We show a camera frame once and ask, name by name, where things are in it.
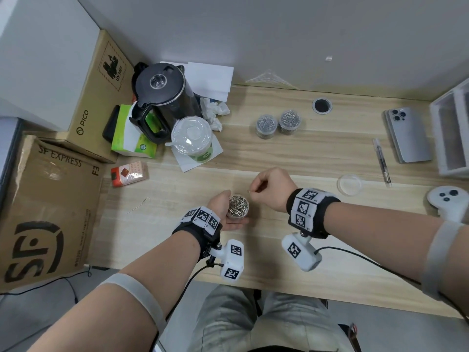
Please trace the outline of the person's left hand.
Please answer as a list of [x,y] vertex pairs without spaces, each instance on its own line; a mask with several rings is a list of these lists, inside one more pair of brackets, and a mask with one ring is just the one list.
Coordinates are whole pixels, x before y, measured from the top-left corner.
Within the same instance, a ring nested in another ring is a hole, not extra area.
[[229,198],[231,196],[231,190],[225,190],[218,195],[211,198],[206,207],[216,213],[221,222],[224,218],[228,218],[227,211],[229,208]]

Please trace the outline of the clear jar of paper clips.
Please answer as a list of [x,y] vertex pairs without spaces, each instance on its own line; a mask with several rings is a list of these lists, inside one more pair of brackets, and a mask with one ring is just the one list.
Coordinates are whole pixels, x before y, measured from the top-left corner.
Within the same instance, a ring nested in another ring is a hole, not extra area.
[[247,216],[249,212],[249,201],[241,195],[232,195],[229,198],[227,211],[228,218],[239,220]]
[[278,121],[270,114],[264,114],[256,121],[256,135],[267,140],[274,136],[278,127]]
[[280,133],[284,135],[293,135],[296,133],[302,123],[302,118],[295,110],[285,111],[278,120]]

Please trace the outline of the person's right forearm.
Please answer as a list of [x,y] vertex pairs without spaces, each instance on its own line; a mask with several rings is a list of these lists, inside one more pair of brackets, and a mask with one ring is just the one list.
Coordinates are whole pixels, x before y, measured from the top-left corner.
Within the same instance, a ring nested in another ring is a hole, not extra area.
[[[331,203],[325,210],[327,233],[378,264],[423,282],[428,252],[442,218],[391,209]],[[462,225],[442,267],[438,291],[469,316],[469,225]]]

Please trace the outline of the black marker wristband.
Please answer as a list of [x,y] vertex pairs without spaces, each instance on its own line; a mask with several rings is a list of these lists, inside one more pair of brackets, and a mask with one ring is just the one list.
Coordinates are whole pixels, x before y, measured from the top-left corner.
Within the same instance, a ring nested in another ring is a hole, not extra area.
[[341,200],[333,193],[314,188],[295,189],[286,203],[290,226],[312,238],[326,239],[329,233],[324,226],[327,208]]
[[199,246],[198,260],[209,256],[210,250],[220,243],[221,219],[211,209],[201,206],[189,210],[172,234],[185,231],[195,237]]

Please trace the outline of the white paper napkin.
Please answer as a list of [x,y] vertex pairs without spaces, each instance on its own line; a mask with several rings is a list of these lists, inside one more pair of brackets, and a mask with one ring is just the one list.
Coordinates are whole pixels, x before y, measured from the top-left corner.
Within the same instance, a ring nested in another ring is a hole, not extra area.
[[210,144],[199,152],[183,154],[178,151],[175,146],[172,146],[171,150],[182,172],[187,172],[203,165],[223,153],[223,149],[214,134],[212,134]]

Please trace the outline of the black right marker wristband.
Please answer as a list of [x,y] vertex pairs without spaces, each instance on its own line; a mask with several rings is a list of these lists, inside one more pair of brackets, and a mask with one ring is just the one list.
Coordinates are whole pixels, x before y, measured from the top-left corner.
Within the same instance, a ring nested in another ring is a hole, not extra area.
[[312,238],[326,239],[329,233],[324,226],[327,208],[341,200],[333,193],[314,188],[295,189],[286,203],[290,226]]

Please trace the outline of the crumpled white tissue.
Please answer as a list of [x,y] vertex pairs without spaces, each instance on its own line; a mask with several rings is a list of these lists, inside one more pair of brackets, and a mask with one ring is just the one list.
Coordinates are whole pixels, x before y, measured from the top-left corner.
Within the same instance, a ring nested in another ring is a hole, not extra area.
[[231,113],[225,102],[212,102],[209,98],[200,98],[200,106],[203,118],[208,122],[213,131],[222,131],[222,124],[217,116],[226,116]]

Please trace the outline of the clear round jar lid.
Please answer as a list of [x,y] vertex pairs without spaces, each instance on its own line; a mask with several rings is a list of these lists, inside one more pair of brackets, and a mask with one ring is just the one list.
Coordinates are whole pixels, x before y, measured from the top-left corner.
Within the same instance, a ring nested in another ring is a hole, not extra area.
[[337,179],[337,189],[342,195],[353,197],[359,195],[363,189],[361,179],[354,174],[344,174]]

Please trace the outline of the red snack packet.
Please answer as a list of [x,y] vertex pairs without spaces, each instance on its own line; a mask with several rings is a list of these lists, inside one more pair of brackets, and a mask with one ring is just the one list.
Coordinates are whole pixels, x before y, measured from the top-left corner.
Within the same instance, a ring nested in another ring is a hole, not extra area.
[[123,187],[149,179],[148,165],[143,161],[113,167],[110,174],[112,186],[114,188]]

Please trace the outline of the clear pen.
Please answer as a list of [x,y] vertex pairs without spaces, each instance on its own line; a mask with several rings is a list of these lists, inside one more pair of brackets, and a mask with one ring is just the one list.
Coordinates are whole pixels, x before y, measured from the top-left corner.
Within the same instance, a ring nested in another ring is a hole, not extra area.
[[373,138],[372,141],[373,141],[374,150],[377,154],[377,158],[378,158],[380,169],[381,169],[381,172],[382,172],[382,175],[383,175],[384,183],[386,184],[386,186],[388,188],[391,188],[392,187],[392,181],[390,179],[389,171],[388,171],[388,168],[387,168],[387,165],[386,165],[386,161],[385,161],[385,158],[384,158],[382,147],[380,145],[380,141],[378,140],[378,138]]

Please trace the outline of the green tissue box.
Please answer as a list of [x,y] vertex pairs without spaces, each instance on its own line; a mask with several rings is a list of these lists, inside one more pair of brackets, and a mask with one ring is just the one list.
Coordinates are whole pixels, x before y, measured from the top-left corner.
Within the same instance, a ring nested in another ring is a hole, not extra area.
[[140,128],[130,122],[132,105],[121,105],[114,130],[111,150],[124,156],[154,159],[157,144],[149,140]]

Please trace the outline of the silver smartphone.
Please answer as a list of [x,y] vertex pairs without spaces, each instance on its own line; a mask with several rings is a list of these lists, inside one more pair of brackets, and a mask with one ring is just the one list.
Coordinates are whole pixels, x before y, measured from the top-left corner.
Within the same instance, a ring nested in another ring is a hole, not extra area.
[[410,107],[385,110],[384,119],[400,164],[431,161],[430,143],[417,112]]

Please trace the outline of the flat brown cardboard box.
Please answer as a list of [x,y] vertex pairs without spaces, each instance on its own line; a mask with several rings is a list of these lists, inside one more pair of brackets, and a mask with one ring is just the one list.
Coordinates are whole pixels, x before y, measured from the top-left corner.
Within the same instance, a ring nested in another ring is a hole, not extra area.
[[118,154],[102,134],[115,106],[129,105],[134,68],[106,30],[100,30],[85,83],[67,131],[33,131],[46,142],[115,163]]

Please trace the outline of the large brown cardboard box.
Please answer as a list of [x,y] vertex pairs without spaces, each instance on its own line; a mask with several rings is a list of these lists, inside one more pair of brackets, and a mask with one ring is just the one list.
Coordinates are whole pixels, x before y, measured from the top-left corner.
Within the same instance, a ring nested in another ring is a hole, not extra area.
[[0,294],[84,267],[106,168],[22,136],[0,211]]

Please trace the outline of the white handheld controller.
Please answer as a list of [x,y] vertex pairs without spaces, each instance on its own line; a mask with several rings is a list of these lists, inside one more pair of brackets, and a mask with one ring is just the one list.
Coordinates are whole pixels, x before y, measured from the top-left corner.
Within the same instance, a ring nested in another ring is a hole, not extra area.
[[462,223],[469,207],[469,193],[462,188],[445,185],[439,186],[427,193],[429,204],[437,208],[437,212],[444,220]]

